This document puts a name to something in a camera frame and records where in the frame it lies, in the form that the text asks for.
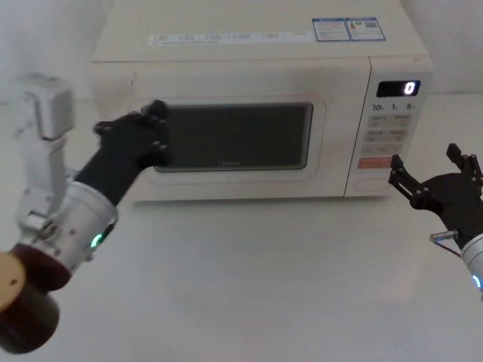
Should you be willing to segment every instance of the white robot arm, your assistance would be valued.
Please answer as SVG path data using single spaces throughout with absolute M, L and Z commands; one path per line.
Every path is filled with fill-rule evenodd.
M 73 128 L 66 82 L 27 75 L 14 85 L 26 188 L 17 211 L 21 236 L 0 253 L 0 347 L 27 353 L 47 342 L 59 310 L 49 292 L 64 287 L 117 222 L 117 204 L 139 173 L 168 162 L 167 108 L 161 101 L 100 122 L 100 148 L 71 179 L 63 147 Z

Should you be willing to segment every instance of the label sticker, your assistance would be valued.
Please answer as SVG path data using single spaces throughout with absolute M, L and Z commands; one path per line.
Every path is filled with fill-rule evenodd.
M 317 41 L 350 41 L 343 18 L 312 19 Z
M 215 32 L 208 34 L 151 35 L 148 45 L 283 44 L 314 41 L 313 32 Z
M 347 17 L 346 25 L 352 41 L 386 40 L 376 17 Z

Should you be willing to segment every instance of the silver cylindrical joint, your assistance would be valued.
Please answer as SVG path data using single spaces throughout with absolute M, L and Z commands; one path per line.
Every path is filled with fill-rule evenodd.
M 461 259 L 472 273 L 476 287 L 483 293 L 483 234 L 464 246 L 461 250 Z
M 40 237 L 33 247 L 50 255 L 73 273 L 97 248 L 93 240 L 117 220 L 109 200 L 83 183 L 73 182 L 53 218 L 54 233 Z

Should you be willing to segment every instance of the metal pin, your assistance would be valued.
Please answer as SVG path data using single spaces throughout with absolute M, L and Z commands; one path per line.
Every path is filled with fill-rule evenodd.
M 458 232 L 456 230 L 450 232 L 439 232 L 437 234 L 431 234 L 429 236 L 429 240 L 432 243 L 438 243 L 450 239 L 458 239 Z

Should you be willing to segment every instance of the white microwave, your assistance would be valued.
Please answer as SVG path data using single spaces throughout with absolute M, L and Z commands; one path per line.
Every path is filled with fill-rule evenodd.
M 103 120 L 171 108 L 135 201 L 385 195 L 431 77 L 388 0 L 119 0 L 91 66 Z

